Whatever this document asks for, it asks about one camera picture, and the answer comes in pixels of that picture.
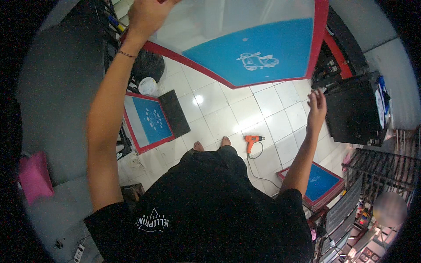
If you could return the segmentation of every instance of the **white tile floor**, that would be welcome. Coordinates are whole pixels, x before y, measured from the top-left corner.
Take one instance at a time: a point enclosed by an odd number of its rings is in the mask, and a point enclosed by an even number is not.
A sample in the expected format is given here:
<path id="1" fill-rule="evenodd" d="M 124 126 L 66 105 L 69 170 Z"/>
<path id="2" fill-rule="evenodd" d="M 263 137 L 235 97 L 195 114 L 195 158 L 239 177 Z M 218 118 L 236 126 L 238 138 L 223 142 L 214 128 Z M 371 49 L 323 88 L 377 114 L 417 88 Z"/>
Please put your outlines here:
<path id="1" fill-rule="evenodd" d="M 142 183 L 148 189 L 162 174 L 176 165 L 183 154 L 201 141 L 205 150 L 215 151 L 223 136 L 248 167 L 251 183 L 267 195 L 276 193 L 270 182 L 279 185 L 277 171 L 291 165 L 306 133 L 309 112 L 307 94 L 310 83 L 295 80 L 232 90 L 223 84 L 185 65 L 164 58 L 166 69 L 159 82 L 160 93 L 176 91 L 191 132 L 138 156 L 126 156 L 123 162 L 130 169 L 119 166 L 120 184 Z M 255 160 L 246 160 L 244 135 L 261 135 L 266 139 L 263 153 Z M 261 145 L 252 148 L 252 156 L 260 154 Z M 349 145 L 333 142 L 324 124 L 317 143 L 314 161 L 342 176 L 341 161 Z"/>

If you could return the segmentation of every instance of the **clothing item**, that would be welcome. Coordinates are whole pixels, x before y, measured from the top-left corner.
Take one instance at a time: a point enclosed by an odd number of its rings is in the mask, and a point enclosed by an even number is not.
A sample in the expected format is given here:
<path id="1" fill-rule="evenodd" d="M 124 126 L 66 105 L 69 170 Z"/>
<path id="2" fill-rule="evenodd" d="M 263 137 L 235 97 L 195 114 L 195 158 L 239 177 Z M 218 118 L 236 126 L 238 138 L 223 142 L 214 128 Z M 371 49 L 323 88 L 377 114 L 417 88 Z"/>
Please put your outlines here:
<path id="1" fill-rule="evenodd" d="M 87 217 L 105 260 L 308 263 L 312 236 L 301 193 L 263 194 L 233 149 L 191 152 L 132 212 L 121 202 Z"/>

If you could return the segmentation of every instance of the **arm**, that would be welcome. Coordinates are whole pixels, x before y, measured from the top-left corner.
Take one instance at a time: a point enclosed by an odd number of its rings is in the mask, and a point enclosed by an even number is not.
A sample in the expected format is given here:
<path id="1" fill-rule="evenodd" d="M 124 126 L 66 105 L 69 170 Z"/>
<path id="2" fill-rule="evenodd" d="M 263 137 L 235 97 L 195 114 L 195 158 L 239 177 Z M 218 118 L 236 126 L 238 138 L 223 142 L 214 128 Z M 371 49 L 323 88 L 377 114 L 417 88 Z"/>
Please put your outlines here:
<path id="1" fill-rule="evenodd" d="M 309 117 L 307 119 L 307 134 L 295 157 L 285 180 L 281 186 L 281 192 L 287 189 L 297 189 L 304 197 L 309 182 L 310 170 L 314 153 L 317 147 L 317 138 L 326 117 L 326 97 L 319 89 L 312 90 L 309 94 L 310 106 Z"/>
<path id="2" fill-rule="evenodd" d="M 130 30 L 120 50 L 136 56 L 164 22 L 176 0 L 136 0 L 129 11 Z M 93 210 L 123 201 L 115 145 L 124 97 L 135 58 L 117 53 L 95 96 L 87 120 L 88 182 Z"/>

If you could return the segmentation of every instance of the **black pants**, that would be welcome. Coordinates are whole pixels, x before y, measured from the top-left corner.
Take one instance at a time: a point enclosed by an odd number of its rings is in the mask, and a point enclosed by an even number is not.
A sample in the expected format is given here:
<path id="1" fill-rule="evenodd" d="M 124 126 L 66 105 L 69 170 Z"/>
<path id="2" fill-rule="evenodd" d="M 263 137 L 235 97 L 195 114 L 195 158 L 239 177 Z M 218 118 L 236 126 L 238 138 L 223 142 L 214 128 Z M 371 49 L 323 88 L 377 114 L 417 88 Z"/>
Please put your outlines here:
<path id="1" fill-rule="evenodd" d="M 190 157 L 192 157 L 192 155 L 193 155 L 195 152 L 197 152 L 197 151 L 195 151 L 195 150 L 193 150 L 193 149 L 188 150 L 188 151 L 187 151 L 187 152 L 183 155 L 183 157 L 180 159 L 180 162 L 185 162 L 185 161 L 187 161 L 188 159 L 190 159 Z M 219 153 L 219 154 L 222 156 L 222 158 L 223 158 L 223 159 L 225 159 L 225 157 L 230 157 L 230 158 L 232 158 L 232 155 L 235 155 L 235 156 L 237 156 L 237 157 L 238 157 L 237 150 L 236 150 L 234 147 L 232 147 L 231 145 L 225 145 L 225 146 L 222 146 L 222 147 L 220 147 L 220 148 L 219 148 L 216 152 L 217 152 L 217 153 Z"/>
<path id="2" fill-rule="evenodd" d="M 180 163 L 188 161 L 194 153 L 200 153 L 193 149 L 187 151 L 180 160 Z M 238 176 L 240 180 L 244 184 L 250 184 L 251 182 L 247 176 L 247 166 L 245 165 L 244 161 L 240 156 L 238 156 L 237 151 L 231 145 L 225 145 L 219 148 L 214 153 L 221 157 L 222 162 L 226 165 L 226 167 L 231 171 L 233 175 Z"/>

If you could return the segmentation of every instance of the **pink pillow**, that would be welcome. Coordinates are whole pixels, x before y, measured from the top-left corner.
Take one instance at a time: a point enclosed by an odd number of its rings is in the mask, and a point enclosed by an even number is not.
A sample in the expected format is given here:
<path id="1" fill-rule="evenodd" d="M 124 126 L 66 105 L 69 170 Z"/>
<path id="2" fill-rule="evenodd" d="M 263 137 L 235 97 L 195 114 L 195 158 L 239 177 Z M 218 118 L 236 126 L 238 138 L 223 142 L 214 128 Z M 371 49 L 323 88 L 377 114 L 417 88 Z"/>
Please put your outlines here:
<path id="1" fill-rule="evenodd" d="M 30 158 L 22 157 L 19 166 L 19 182 L 30 205 L 40 196 L 54 195 L 47 170 L 47 159 L 43 151 Z"/>

